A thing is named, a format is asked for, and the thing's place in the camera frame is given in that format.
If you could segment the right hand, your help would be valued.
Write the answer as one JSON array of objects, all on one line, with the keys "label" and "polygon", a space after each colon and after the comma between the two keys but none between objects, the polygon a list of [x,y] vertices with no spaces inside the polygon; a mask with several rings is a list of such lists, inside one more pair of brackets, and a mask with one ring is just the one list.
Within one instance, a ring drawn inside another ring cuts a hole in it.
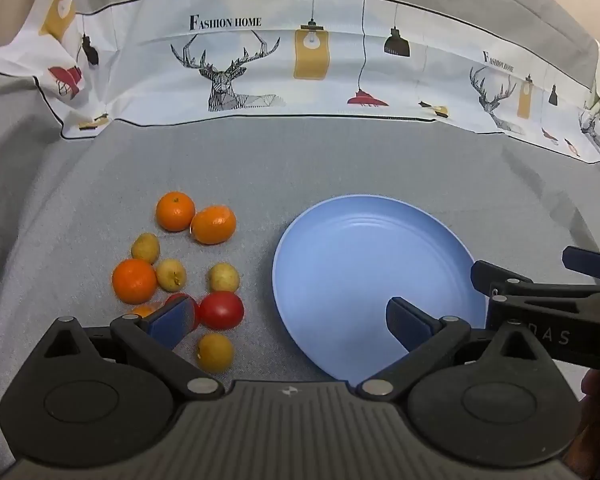
[{"label": "right hand", "polygon": [[600,479],[600,370],[589,370],[582,380],[583,419],[573,467],[583,479]]}]

